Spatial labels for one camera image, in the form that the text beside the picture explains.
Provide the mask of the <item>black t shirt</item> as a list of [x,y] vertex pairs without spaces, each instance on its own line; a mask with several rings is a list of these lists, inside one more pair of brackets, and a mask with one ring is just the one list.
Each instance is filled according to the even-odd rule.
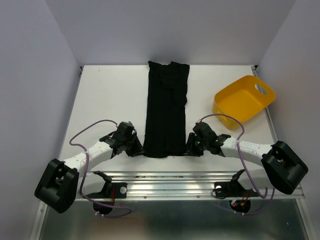
[[186,104],[190,66],[148,61],[144,156],[165,158],[186,152]]

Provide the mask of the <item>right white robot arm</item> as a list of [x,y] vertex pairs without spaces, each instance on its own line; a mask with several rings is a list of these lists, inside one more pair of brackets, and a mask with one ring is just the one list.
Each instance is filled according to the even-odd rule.
[[221,191],[229,197],[242,195],[254,188],[274,188],[291,195],[309,171],[307,165],[283,141],[278,140],[274,144],[240,141],[228,134],[217,135],[207,123],[200,122],[188,136],[186,154],[201,157],[205,151],[260,167],[256,170],[244,167],[230,181],[220,182]]

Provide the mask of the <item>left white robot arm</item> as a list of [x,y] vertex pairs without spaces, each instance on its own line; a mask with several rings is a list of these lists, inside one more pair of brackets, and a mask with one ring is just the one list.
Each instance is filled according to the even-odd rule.
[[109,218],[117,209],[115,200],[127,197],[128,184],[113,182],[101,170],[92,169],[121,153],[128,157],[144,153],[137,131],[131,122],[121,122],[116,130],[101,137],[90,148],[69,141],[82,152],[64,160],[51,160],[35,188],[34,195],[58,213],[67,211],[76,199],[92,203],[96,215]]

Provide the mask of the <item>yellow plastic basket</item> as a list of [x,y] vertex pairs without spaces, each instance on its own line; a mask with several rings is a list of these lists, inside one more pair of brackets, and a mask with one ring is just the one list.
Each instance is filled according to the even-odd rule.
[[236,130],[276,99],[276,93],[262,80],[246,75],[215,94],[212,112],[229,130]]

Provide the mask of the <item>aluminium mounting rail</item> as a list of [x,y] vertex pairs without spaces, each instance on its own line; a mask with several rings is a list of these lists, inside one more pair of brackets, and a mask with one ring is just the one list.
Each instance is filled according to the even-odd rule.
[[103,172],[112,179],[119,201],[210,200],[212,190],[229,182],[234,171]]

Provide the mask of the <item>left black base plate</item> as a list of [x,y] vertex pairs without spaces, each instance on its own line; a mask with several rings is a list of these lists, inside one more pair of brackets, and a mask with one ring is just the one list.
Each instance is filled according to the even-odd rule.
[[97,192],[90,190],[85,195],[91,199],[125,199],[127,197],[127,186],[126,182],[113,182],[103,186]]

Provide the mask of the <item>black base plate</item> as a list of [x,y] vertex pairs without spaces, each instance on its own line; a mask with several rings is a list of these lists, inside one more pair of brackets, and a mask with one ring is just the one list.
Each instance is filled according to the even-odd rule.
[[258,197],[253,190],[244,189],[237,181],[218,181],[214,183],[211,195],[216,199]]
[[85,195],[91,199],[125,199],[127,197],[127,186],[126,182],[113,182],[103,186],[97,192],[90,190]]

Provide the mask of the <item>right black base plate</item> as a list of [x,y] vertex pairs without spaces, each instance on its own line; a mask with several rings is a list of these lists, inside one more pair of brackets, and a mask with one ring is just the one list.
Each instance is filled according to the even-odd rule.
[[214,183],[211,195],[216,199],[258,197],[253,190],[244,189],[237,181],[218,181]]

